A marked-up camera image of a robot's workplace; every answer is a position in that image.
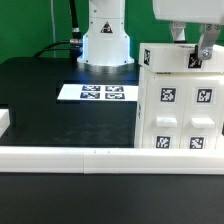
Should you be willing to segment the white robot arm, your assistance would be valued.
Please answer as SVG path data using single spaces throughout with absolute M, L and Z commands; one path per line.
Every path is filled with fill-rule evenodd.
M 133 67 L 125 31 L 126 0 L 89 0 L 89 28 L 83 36 L 81 68 L 115 73 Z M 173 41 L 142 43 L 139 64 L 153 72 L 222 72 L 224 47 L 216 44 L 224 26 L 224 0 L 152 0 L 154 17 L 168 21 Z

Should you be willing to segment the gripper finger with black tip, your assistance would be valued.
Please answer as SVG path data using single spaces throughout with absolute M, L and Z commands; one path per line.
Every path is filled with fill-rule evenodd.
M 210 60 L 212 58 L 213 46 L 221 32 L 219 24 L 202 24 L 200 26 L 200 38 L 195 46 L 197 58 L 201 61 Z
M 174 43 L 184 43 L 186 23 L 180 21 L 172 21 L 170 23 L 170 31 Z

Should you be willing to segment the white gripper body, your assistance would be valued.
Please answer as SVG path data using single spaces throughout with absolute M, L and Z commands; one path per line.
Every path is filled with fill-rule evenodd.
M 158 20 L 224 24 L 224 0 L 152 0 Z

